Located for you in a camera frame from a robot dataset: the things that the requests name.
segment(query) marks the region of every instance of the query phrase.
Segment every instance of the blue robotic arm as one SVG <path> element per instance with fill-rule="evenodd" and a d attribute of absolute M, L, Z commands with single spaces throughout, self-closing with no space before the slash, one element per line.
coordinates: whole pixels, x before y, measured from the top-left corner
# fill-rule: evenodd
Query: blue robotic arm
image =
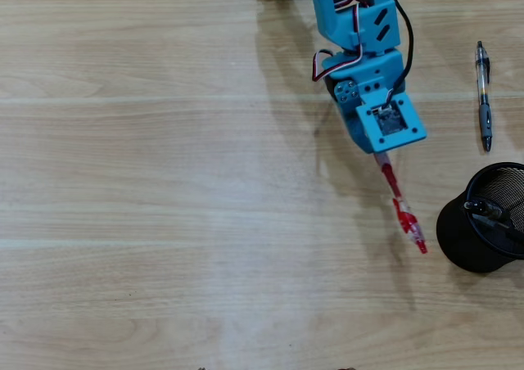
<path fill-rule="evenodd" d="M 426 130 L 405 92 L 408 71 L 396 49 L 395 0 L 313 2 L 318 31 L 342 48 L 337 54 L 322 50 L 330 57 L 314 80 L 324 79 L 355 143 L 366 153 L 380 153 L 424 139 Z"/>

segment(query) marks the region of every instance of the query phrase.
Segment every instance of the pen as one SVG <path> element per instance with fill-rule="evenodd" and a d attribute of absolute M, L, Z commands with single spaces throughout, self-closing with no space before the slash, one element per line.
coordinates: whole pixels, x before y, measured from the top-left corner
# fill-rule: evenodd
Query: pen
<path fill-rule="evenodd" d="M 524 233 L 518 231 L 517 229 L 510 227 L 506 224 L 502 224 L 499 221 L 494 221 L 494 220 L 488 219 L 487 217 L 480 216 L 478 214 L 473 214 L 472 217 L 476 221 L 484 224 L 487 227 L 490 227 L 490 228 L 493 228 L 494 230 L 498 230 L 498 231 L 505 233 L 506 237 L 509 237 L 512 240 L 524 243 Z"/>
<path fill-rule="evenodd" d="M 424 234 L 418 224 L 417 218 L 409 208 L 408 202 L 402 197 L 402 193 L 400 192 L 399 185 L 396 181 L 395 173 L 393 172 L 393 167 L 391 166 L 390 158 L 386 153 L 377 153 L 375 154 L 375 160 L 393 191 L 393 196 L 395 197 L 393 198 L 393 204 L 395 205 L 396 215 L 400 222 L 400 226 L 408 236 L 409 240 L 417 245 L 420 252 L 426 254 L 427 248 Z"/>
<path fill-rule="evenodd" d="M 490 83 L 490 58 L 482 46 L 482 41 L 477 44 L 475 55 L 477 67 L 477 87 L 479 103 L 479 120 L 481 121 L 482 145 L 485 151 L 491 150 L 493 133 L 491 131 L 491 108 L 490 99 L 488 98 L 488 84 Z"/>
<path fill-rule="evenodd" d="M 506 221 L 511 219 L 511 215 L 507 210 L 502 209 L 498 205 L 490 202 L 473 198 L 464 203 L 464 209 L 470 213 L 477 214 L 482 217 L 497 221 Z"/>

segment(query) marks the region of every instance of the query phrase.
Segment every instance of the blue bracket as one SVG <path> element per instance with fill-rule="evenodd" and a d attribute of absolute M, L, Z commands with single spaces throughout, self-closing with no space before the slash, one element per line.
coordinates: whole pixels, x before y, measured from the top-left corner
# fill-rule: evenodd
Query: blue bracket
<path fill-rule="evenodd" d="M 375 0 L 359 9 L 360 38 L 353 31 L 353 11 L 337 11 L 333 0 L 313 0 L 318 31 L 339 47 L 356 49 L 362 41 L 367 54 L 382 53 L 400 45 L 394 0 Z"/>
<path fill-rule="evenodd" d="M 347 60 L 347 55 L 338 53 L 326 59 L 324 66 Z M 331 74 L 334 97 L 347 130 L 366 153 L 389 151 L 427 136 L 404 88 L 393 96 L 387 109 L 382 109 L 402 69 L 402 54 L 393 50 L 382 56 L 365 57 L 358 65 Z"/>

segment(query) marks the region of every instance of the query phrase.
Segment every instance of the wooden table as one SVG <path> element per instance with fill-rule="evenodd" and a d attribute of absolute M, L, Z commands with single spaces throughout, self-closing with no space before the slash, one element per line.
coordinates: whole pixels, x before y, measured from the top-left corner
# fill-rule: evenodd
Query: wooden table
<path fill-rule="evenodd" d="M 0 0 L 0 368 L 522 369 L 524 264 L 466 273 L 435 225 L 523 161 L 524 1 L 400 1 L 427 256 L 309 81 L 310 0 Z"/>

